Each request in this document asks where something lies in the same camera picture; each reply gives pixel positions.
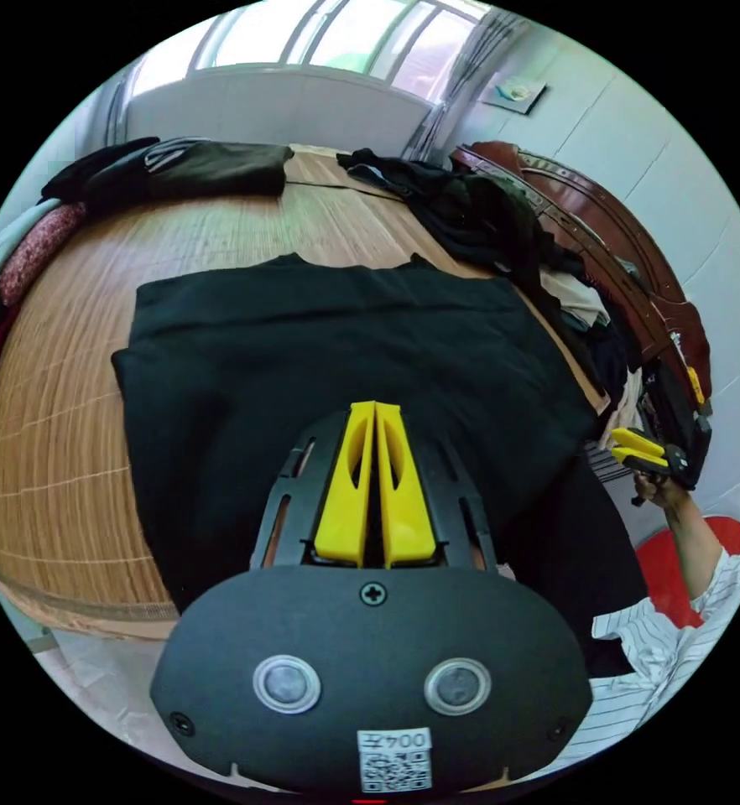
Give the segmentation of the person's right hand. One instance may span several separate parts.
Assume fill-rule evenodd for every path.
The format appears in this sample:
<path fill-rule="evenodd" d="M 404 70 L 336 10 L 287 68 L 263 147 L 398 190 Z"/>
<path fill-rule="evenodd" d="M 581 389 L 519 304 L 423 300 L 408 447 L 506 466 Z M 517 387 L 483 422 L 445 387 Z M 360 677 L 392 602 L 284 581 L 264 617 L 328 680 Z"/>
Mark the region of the person's right hand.
<path fill-rule="evenodd" d="M 633 504 L 640 506 L 650 502 L 666 513 L 676 511 L 690 502 L 690 492 L 680 487 L 668 476 L 633 472 L 635 497 Z"/>

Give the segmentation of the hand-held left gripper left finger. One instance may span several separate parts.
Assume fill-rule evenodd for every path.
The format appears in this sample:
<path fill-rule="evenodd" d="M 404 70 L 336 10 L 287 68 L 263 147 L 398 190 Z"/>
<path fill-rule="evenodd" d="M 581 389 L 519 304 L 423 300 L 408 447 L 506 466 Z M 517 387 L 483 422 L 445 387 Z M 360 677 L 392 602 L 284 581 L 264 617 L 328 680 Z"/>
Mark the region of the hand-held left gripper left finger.
<path fill-rule="evenodd" d="M 362 564 L 373 475 L 376 404 L 351 405 L 331 471 L 314 540 L 318 559 Z"/>

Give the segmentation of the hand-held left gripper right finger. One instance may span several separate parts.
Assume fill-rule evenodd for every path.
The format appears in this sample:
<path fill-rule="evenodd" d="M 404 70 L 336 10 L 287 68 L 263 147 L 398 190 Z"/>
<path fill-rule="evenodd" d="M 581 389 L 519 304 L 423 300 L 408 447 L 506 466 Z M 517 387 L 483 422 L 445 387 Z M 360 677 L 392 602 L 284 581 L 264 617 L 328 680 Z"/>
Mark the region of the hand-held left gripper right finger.
<path fill-rule="evenodd" d="M 375 423 L 384 566 L 427 564 L 436 541 L 401 408 L 376 402 Z"/>

